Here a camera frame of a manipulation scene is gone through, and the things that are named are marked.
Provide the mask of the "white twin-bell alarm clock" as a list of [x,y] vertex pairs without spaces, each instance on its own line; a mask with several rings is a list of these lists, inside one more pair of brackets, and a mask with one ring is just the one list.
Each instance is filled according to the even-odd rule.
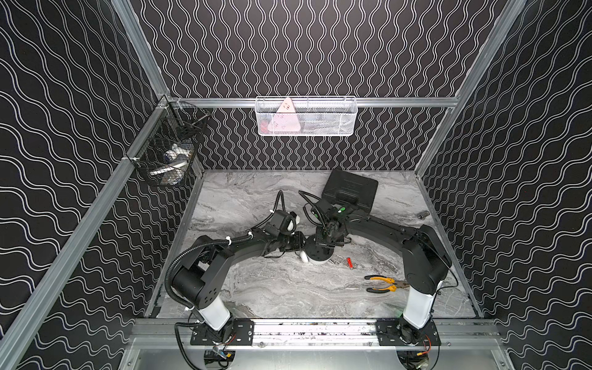
[[319,241],[316,236],[306,239],[303,248],[298,253],[304,263],[323,265],[328,262],[334,254],[334,248]]

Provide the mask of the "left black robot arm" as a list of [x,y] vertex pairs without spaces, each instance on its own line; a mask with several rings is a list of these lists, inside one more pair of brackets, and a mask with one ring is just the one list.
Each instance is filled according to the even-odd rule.
[[232,314],[220,298],[222,286],[234,265],[250,258],[275,259],[304,249],[305,236],[297,230],[300,222],[288,212],[279,191],[267,217],[245,235],[214,240],[199,237],[170,264],[164,278],[166,293],[214,331],[221,331]]

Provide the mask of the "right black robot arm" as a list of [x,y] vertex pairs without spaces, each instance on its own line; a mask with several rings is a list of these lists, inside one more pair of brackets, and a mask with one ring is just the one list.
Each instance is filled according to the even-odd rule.
[[373,241],[402,257],[409,296],[398,331],[405,343],[416,343],[432,320],[437,292],[453,265],[436,231],[428,225],[413,228],[383,220],[353,203],[335,204],[305,191],[298,194],[310,208],[305,216],[316,226],[301,253],[309,262],[326,262],[351,236]]

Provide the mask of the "black plastic tool case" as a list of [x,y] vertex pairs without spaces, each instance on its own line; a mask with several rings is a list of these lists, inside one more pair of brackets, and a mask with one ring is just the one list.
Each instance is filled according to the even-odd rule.
[[332,170],[322,191],[322,198],[332,204],[352,204],[370,213],[379,182],[342,170]]

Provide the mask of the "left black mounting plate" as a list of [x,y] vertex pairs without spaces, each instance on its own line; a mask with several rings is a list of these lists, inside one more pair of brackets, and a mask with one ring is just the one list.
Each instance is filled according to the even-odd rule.
[[228,346],[251,346],[253,334],[254,322],[252,320],[231,319],[218,331],[207,324],[197,325],[192,331],[190,344],[193,346],[214,346],[227,343]]

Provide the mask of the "black mounting plate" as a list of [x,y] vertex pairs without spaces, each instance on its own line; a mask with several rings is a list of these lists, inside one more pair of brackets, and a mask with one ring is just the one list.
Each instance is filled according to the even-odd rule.
[[251,346],[253,334],[254,322],[252,320],[231,319],[218,331],[207,324],[197,325],[192,331],[190,344],[193,346],[214,346],[227,343],[228,346]]
[[417,329],[402,318],[376,321],[376,337],[381,347],[420,346],[433,347],[442,344],[436,323],[430,319]]

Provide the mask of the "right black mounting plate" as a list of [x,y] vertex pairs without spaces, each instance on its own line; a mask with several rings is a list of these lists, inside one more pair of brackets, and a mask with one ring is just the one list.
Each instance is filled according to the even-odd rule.
[[442,344],[436,323],[430,319],[417,329],[402,318],[376,321],[376,337],[381,347],[420,346],[433,347]]

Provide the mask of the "pink triangle card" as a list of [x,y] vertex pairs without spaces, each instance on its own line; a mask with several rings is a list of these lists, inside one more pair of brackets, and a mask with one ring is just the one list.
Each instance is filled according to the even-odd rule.
[[286,97],[268,123],[271,134],[296,134],[302,129],[292,98]]

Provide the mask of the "white items in black basket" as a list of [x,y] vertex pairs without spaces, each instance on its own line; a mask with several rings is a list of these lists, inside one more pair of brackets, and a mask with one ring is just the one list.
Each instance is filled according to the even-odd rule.
[[174,143],[163,155],[164,164],[149,172],[160,185],[177,185],[189,167],[194,147],[190,143]]

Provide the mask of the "yellow-handled pliers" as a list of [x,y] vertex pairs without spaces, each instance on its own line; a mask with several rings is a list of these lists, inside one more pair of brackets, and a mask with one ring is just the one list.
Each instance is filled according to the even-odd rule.
[[378,274],[367,275],[364,277],[364,279],[369,282],[380,282],[382,284],[382,286],[372,286],[366,288],[366,291],[371,294],[386,294],[389,292],[395,292],[399,289],[407,289],[410,287],[410,285],[405,281]]

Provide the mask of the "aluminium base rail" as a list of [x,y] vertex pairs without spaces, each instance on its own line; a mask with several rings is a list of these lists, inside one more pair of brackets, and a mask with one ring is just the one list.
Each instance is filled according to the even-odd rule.
[[[203,325],[174,328],[173,319],[142,319],[135,325],[129,349],[211,349]],[[396,319],[237,319],[220,344],[229,350],[490,350],[502,348],[490,320],[435,319],[415,345],[396,333]]]

